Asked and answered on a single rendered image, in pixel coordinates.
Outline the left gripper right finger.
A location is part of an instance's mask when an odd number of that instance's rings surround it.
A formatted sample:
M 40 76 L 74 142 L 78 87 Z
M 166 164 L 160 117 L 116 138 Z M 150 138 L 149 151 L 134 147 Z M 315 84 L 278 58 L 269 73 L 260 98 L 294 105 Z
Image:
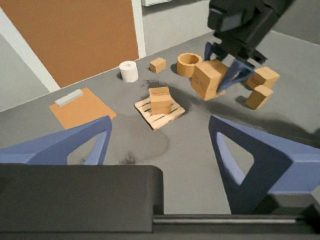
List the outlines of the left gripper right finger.
M 216 115 L 208 129 L 231 214 L 250 214 L 271 193 L 310 193 L 320 185 L 320 149 Z M 252 154 L 246 176 L 220 132 Z

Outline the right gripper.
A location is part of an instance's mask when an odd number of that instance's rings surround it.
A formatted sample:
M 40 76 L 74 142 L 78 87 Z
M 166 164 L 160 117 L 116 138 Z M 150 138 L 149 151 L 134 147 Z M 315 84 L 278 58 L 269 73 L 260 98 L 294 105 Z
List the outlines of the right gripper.
M 266 57 L 254 47 L 223 31 L 215 30 L 212 35 L 221 40 L 219 43 L 216 41 L 213 41 L 212 43 L 209 41 L 205 42 L 203 61 L 209 60 L 211 53 L 216 54 L 214 58 L 217 58 L 219 61 L 221 61 L 228 53 L 234 56 L 218 83 L 215 92 L 220 92 L 231 84 L 255 72 L 253 69 L 254 65 L 246 60 L 249 57 L 248 55 L 250 55 L 250 58 L 254 56 L 252 59 L 259 64 L 266 59 Z M 233 76 L 237 71 L 238 73 Z M 232 78 L 229 80 L 230 77 Z

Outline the small square wooden pallet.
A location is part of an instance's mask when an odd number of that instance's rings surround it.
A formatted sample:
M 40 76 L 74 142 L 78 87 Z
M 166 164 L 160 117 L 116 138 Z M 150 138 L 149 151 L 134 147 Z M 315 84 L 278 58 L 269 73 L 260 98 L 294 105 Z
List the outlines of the small square wooden pallet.
M 135 107 L 137 108 L 137 110 L 139 110 L 139 112 L 142 114 L 144 119 L 147 120 L 147 122 L 150 124 L 151 128 L 154 131 L 166 125 L 167 123 L 171 122 L 172 120 L 178 118 L 179 116 L 185 114 L 185 110 L 178 103 L 176 103 L 176 101 L 174 101 L 172 98 L 171 98 L 172 113 L 170 114 L 152 115 L 150 97 L 136 103 Z

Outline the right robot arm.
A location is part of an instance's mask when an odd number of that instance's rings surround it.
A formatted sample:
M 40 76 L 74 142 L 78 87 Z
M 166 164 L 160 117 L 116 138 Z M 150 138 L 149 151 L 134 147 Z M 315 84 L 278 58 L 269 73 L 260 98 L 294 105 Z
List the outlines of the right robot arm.
M 255 47 L 292 1 L 209 0 L 206 26 Z

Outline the tan cardboard carton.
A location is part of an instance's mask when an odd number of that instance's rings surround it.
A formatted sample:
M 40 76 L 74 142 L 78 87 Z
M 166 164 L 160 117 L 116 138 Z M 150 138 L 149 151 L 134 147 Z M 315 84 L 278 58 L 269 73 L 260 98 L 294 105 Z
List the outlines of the tan cardboard carton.
M 268 67 L 263 67 L 260 69 L 256 69 L 255 72 L 251 74 L 247 81 L 247 85 L 253 90 L 260 85 L 263 85 L 266 88 L 270 89 L 275 81 L 279 78 L 279 76 L 279 74 L 275 73 Z
M 171 97 L 168 87 L 150 88 L 150 103 L 152 115 L 169 114 L 171 112 Z
M 190 86 L 203 98 L 223 93 L 215 92 L 228 66 L 217 58 L 194 63 Z

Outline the tan flat board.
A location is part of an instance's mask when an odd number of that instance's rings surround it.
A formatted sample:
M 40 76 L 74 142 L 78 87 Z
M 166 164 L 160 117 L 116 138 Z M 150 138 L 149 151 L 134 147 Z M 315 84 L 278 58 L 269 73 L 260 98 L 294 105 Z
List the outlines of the tan flat board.
M 82 90 L 78 89 L 55 102 L 49 108 L 65 129 L 82 125 L 105 115 L 109 115 L 110 119 L 116 117 L 116 114 L 87 87 Z

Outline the white paper roll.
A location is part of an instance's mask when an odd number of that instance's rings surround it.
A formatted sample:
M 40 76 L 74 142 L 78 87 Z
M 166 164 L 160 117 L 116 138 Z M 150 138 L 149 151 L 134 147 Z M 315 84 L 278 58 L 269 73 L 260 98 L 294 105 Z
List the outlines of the white paper roll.
M 134 82 L 138 79 L 136 63 L 126 61 L 120 64 L 120 71 L 125 82 Z

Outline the brown rectangular block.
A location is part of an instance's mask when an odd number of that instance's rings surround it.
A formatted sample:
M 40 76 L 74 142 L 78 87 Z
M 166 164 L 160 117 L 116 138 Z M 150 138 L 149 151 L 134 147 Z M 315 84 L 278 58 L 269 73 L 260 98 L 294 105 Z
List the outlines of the brown rectangular block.
M 273 91 L 263 85 L 260 85 L 252 91 L 245 104 L 253 110 L 257 110 L 267 101 L 272 93 Z

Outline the tan cardboard cube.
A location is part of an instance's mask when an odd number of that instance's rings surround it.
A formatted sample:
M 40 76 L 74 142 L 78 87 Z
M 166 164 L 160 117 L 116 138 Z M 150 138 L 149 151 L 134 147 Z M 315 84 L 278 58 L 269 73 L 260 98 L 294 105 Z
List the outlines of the tan cardboard cube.
M 150 62 L 150 70 L 154 73 L 158 73 L 159 71 L 166 68 L 166 61 L 162 58 L 158 58 L 152 62 Z

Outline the tan hollow tube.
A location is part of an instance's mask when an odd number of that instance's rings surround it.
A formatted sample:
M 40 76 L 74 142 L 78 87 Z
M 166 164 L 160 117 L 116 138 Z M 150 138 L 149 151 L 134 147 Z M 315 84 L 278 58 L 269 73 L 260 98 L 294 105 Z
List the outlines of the tan hollow tube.
M 184 77 L 192 77 L 194 63 L 201 61 L 201 57 L 196 54 L 181 54 L 177 59 L 177 73 Z

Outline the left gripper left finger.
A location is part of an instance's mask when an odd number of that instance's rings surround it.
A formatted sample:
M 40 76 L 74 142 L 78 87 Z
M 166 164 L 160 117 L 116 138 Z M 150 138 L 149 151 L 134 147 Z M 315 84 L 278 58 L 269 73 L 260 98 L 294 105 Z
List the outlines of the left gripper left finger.
M 83 165 L 103 165 L 112 123 L 109 115 L 69 129 L 0 149 L 0 163 L 68 165 L 68 155 L 99 134 Z

